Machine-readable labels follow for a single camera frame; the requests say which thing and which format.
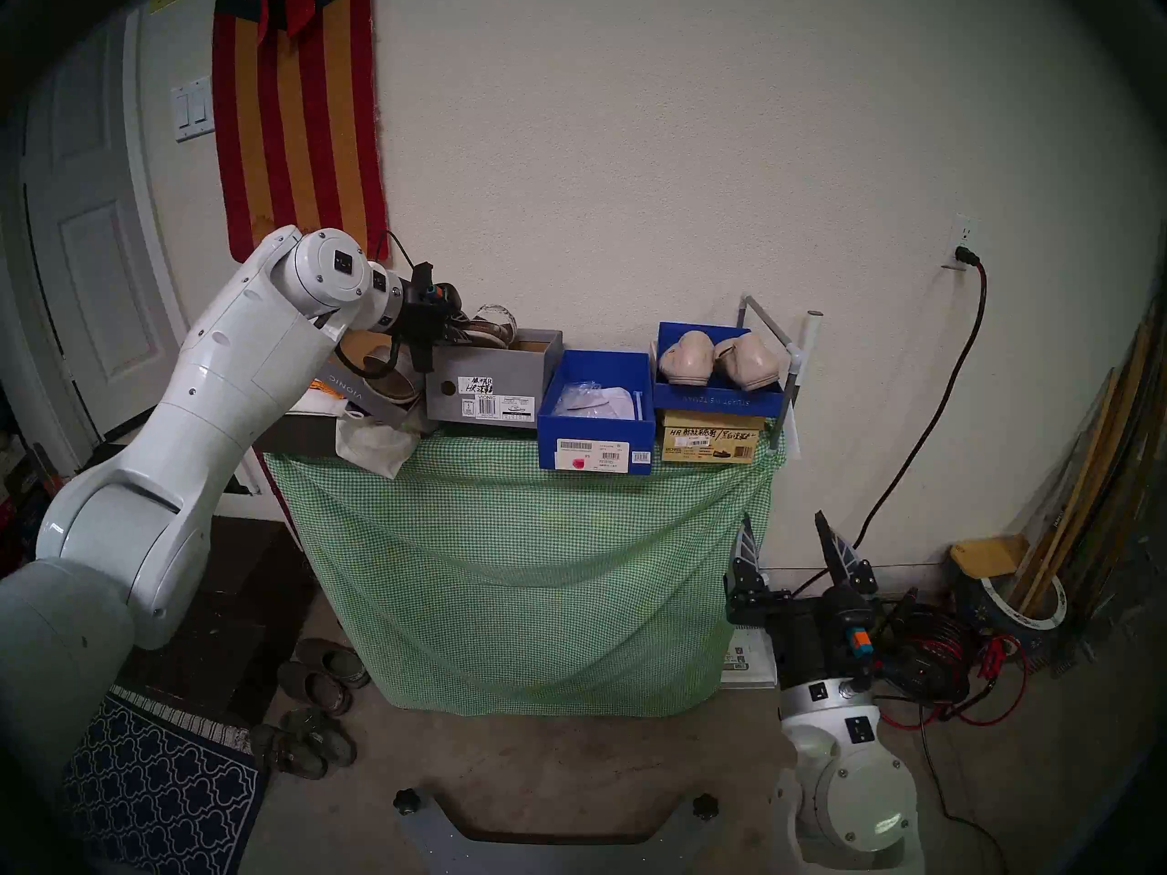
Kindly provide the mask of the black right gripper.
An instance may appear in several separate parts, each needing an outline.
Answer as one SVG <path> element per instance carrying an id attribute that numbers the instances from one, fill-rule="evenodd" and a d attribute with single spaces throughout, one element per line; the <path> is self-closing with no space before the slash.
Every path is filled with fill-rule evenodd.
<path id="1" fill-rule="evenodd" d="M 769 635 L 781 690 L 843 679 L 867 692 L 874 681 L 874 649 L 855 638 L 869 636 L 874 626 L 874 610 L 861 594 L 878 592 L 874 570 L 822 510 L 815 527 L 832 586 L 816 598 L 794 598 L 791 592 L 764 587 L 750 516 L 745 513 L 727 572 L 726 617 Z"/>

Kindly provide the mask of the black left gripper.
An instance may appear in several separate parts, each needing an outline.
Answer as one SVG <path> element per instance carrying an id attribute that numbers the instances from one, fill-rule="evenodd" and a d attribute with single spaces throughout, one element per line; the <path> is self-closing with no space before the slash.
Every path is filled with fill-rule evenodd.
<path id="1" fill-rule="evenodd" d="M 450 318 L 454 317 L 454 323 L 480 323 L 483 318 L 461 312 L 460 294 L 450 284 L 434 284 L 429 262 L 417 262 L 410 280 L 400 281 L 398 341 L 408 349 L 417 372 L 432 372 L 433 346 L 446 336 Z M 482 342 L 482 338 L 477 330 L 454 328 L 455 342 Z"/>

